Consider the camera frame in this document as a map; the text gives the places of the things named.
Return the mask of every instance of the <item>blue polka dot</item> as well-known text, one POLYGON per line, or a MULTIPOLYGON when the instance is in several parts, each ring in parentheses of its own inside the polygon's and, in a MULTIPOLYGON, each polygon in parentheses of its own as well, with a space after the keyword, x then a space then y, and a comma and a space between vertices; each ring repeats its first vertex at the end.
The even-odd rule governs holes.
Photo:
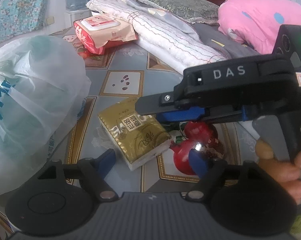
POLYGON ((247 18, 250 18, 252 20, 252 17, 249 16, 249 14, 247 12, 242 12, 242 14, 244 14, 247 18))
POLYGON ((275 13, 274 18, 279 24, 284 23, 284 17, 280 13, 275 13))

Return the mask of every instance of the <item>pillow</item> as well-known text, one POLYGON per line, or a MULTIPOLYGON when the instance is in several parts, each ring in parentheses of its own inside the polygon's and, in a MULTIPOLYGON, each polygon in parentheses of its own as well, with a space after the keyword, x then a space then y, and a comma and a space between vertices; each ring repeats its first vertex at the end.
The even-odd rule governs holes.
POLYGON ((217 24, 218 5, 206 0, 138 0, 167 10, 190 23, 217 24))
POLYGON ((301 5, 289 0, 227 0, 219 7, 219 31, 271 54, 282 24, 301 25, 301 5))

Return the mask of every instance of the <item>metal screw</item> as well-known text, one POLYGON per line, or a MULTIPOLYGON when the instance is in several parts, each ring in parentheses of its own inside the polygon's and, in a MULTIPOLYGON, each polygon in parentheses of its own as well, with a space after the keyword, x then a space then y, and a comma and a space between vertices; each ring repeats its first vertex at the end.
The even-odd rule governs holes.
POLYGON ((201 199, 202 197, 204 197, 204 193, 199 190, 193 190, 188 192, 188 196, 191 199, 201 199))
POLYGON ((111 199, 111 198, 115 197, 115 195, 116 195, 115 192, 110 191, 110 190, 106 190, 106 191, 103 191, 100 193, 100 197, 102 199, 111 199))

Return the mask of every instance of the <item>human hand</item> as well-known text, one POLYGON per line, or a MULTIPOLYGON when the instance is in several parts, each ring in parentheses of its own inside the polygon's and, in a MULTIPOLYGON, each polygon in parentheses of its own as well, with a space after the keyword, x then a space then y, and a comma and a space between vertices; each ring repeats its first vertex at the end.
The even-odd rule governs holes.
POLYGON ((286 189, 297 204, 301 204, 301 152, 294 164, 281 162, 274 158, 270 145, 261 139, 257 140, 255 152, 260 158, 258 165, 286 189))

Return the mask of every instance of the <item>white quilt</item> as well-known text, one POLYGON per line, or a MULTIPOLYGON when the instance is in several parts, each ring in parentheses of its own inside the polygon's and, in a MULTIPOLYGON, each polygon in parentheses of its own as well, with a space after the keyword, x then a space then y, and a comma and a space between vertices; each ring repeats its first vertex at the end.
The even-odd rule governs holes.
POLYGON ((151 53, 180 74, 188 67, 226 59, 215 49, 199 43, 179 29, 151 14, 136 10, 121 0, 91 0, 86 6, 90 10, 103 11, 132 24, 141 40, 158 48, 158 53, 154 50, 151 53), (170 62, 163 57, 165 54, 172 59, 170 62))

